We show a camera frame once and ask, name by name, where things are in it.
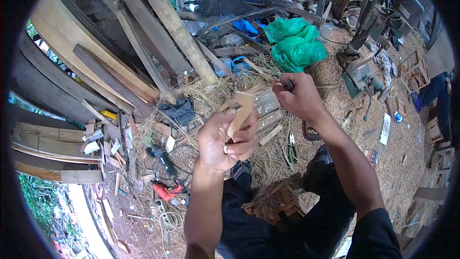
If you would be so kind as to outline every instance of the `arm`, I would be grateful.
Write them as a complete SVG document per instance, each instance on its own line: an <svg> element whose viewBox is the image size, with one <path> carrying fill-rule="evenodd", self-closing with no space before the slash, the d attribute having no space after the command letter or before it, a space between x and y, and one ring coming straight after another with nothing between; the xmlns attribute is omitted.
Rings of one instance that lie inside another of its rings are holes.
<svg viewBox="0 0 460 259"><path fill-rule="evenodd" d="M323 106L311 76L303 72L285 73L282 78L283 83L291 80L294 90L289 92L280 82L273 82L273 92L290 113L307 121L323 139L342 188L357 210L357 219L372 210L384 208L375 171Z"/></svg>
<svg viewBox="0 0 460 259"><path fill-rule="evenodd" d="M224 146L229 137L229 123L235 110L215 112L198 132L200 156L193 168L190 202L185 216L184 233L187 239L186 258L214 258L214 250L222 235L222 194L224 173L237 160L246 160L257 141L258 112L253 109L242 126L234 133L238 143Z"/></svg>

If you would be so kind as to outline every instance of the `dirt floor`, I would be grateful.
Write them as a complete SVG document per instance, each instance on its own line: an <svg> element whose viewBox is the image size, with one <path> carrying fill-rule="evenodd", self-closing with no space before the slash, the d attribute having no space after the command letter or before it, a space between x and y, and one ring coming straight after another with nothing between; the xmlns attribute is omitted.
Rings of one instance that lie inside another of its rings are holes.
<svg viewBox="0 0 460 259"><path fill-rule="evenodd" d="M336 42L348 42L351 36L344 30L334 29L329 34L329 39ZM408 115L404 117L401 124L397 124L394 118L391 121L390 138L387 146L383 146L379 142L380 132L382 129L384 113L388 112L383 101L376 101L377 96L374 96L374 103L369 115L369 121L365 122L363 117L368 106L368 97L359 95L355 99L351 99L344 81L340 77L342 68L336 60L336 53L344 47L344 45L336 43L326 43L325 47L329 56L313 66L305 69L306 72L312 75L317 85L323 85L319 89L319 93L323 99L324 105L328 108L337 122L357 143L363 153L369 157L373 149L379 152L379 164L377 168L377 176L379 178L380 190L385 202L385 206L393 221L395 232L416 232L421 225L415 223L422 221L424 218L432 218L436 210L427 209L427 204L414 204L412 196L417 187L432 187L436 184L436 171L433 167L428 168L432 150L431 139L426 127L427 112L422 112L420 115L416 112L412 102L406 96L404 88L394 78L391 82L391 96L397 96L400 101L406 104ZM406 37L404 46L399 52L396 52L393 47L388 50L388 54L396 64L404 60L407 55L415 49L424 54L423 40L420 35L411 32ZM362 47L361 52L369 55L370 52L366 47ZM374 62L371 65L381 77L381 72ZM262 82L269 87L267 80L257 78L254 75L252 78L240 78L236 84L236 89L246 90L256 83ZM230 98L231 88L223 80L218 87L213 90L206 88L182 88L177 91L182 95L193 95L195 97L195 111L197 118L207 118L216 110L222 103ZM254 154L250 158L254 165L253 168L253 188L255 198L260 197L267 188L273 186L280 181L287 182L293 189L299 188L299 179L307 172L307 165L313 159L318 148L323 144L322 141L307 141L302 134L302 121L291 117L284 109L284 118L282 120L283 130L280 131L271 141L263 147L257 144L254 149ZM345 120L349 112L351 117ZM139 120L141 117L135 118L136 122L143 124L138 129L139 136L133 141L134 145L140 147L142 144L147 144L151 137L151 124L154 120L160 118L160 114L154 113L146 120ZM193 122L194 126L199 125L200 120ZM285 144L287 134L292 131L295 136L297 148L299 150L300 163L295 166L295 170L291 170L284 160L281 147ZM418 133L422 134L422 142L418 142ZM158 133L153 134L154 140L164 144L165 137ZM191 138L184 146L176 147L171 152L171 161L174 162L182 170L178 170L181 178L185 178L187 172L191 172L193 162L198 153L193 147L194 138ZM406 156L406 162L402 164L403 156ZM162 173L161 167L157 169L157 162L153 159L138 160L138 176L142 180L143 175L151 174L148 169L156 169L158 176L165 176ZM104 187L107 190L107 198L111 203L113 213L115 214L115 230L118 238L128 245L131 250L130 254L121 250L118 246L114 246L114 252L119 258L164 258L164 250L168 251L168 258L183 258L185 255L185 237L183 229L177 228L170 232L166 239L165 231L161 231L158 219L158 210L155 201L157 195L152 192L151 184L145 183L143 190L135 190L133 186L127 187L125 182L120 184L120 188L128 194L123 195L118 193L114 195L115 174L109 172L110 167L106 168L108 175L104 181ZM188 185L190 177L184 182ZM185 194L179 194L176 197L179 206L170 206L171 211L184 218L186 208L180 202L185 198ZM311 209L318 201L319 197L313 193L303 192L300 198ZM153 219L139 219L129 217L128 215L136 215L150 218L153 214ZM351 236L356 224L356 219L350 225L350 229L346 236Z"/></svg>

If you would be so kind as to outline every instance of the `wooden crate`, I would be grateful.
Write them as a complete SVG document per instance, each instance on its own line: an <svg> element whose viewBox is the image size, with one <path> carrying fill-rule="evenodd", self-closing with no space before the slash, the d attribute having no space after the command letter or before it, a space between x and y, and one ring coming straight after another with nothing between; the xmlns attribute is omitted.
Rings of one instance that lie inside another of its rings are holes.
<svg viewBox="0 0 460 259"><path fill-rule="evenodd" d="M267 195L254 202L244 204L242 208L249 214L263 219L275 226L281 218L278 213L283 211L287 217L307 214L307 208L302 199L285 183L274 187Z"/></svg>
<svg viewBox="0 0 460 259"><path fill-rule="evenodd" d="M430 75L423 58L417 50L398 65L398 80L404 85L407 94L414 93L430 84Z"/></svg>

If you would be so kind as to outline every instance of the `grass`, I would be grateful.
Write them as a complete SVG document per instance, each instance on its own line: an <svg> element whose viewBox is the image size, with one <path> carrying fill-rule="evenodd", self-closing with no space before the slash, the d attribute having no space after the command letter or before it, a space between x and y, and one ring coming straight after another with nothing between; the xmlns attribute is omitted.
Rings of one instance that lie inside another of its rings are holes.
<svg viewBox="0 0 460 259"><path fill-rule="evenodd" d="M19 174L19 181L29 209L46 236L49 236L54 220L54 207L58 206L56 184L24 174Z"/></svg>

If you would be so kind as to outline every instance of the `plastic bottle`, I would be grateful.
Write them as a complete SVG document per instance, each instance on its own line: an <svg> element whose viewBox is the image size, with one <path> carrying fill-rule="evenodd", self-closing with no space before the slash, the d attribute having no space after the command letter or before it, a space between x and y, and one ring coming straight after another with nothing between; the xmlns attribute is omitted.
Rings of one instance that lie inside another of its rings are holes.
<svg viewBox="0 0 460 259"><path fill-rule="evenodd" d="M403 117L400 116L397 111L395 111L395 119L396 119L396 123L401 123L403 121Z"/></svg>

